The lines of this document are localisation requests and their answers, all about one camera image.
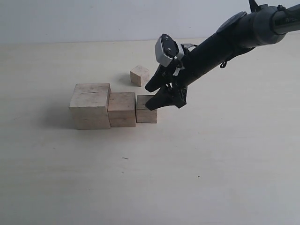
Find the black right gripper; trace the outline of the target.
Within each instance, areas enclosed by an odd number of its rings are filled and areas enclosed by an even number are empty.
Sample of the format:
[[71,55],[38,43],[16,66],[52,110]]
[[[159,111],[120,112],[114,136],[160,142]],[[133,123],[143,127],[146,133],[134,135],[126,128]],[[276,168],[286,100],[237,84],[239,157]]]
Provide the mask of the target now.
[[149,110],[166,106],[181,108],[187,104],[188,86],[211,70],[211,54],[208,47],[198,45],[193,50],[187,50],[182,59],[182,67],[171,81],[168,69],[159,65],[154,75],[145,85],[148,92],[159,91],[145,104]]

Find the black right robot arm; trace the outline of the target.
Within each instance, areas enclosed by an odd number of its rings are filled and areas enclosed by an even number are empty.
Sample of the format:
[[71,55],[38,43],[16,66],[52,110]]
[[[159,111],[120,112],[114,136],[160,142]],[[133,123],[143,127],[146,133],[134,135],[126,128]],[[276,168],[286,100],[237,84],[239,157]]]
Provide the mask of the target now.
[[155,44],[159,66],[145,85],[157,93],[145,106],[153,111],[166,106],[186,105],[188,85],[233,58],[256,47],[280,42],[287,33],[300,29],[300,6],[258,5],[249,1],[251,12],[241,11],[225,21],[198,45],[181,44],[163,33]]

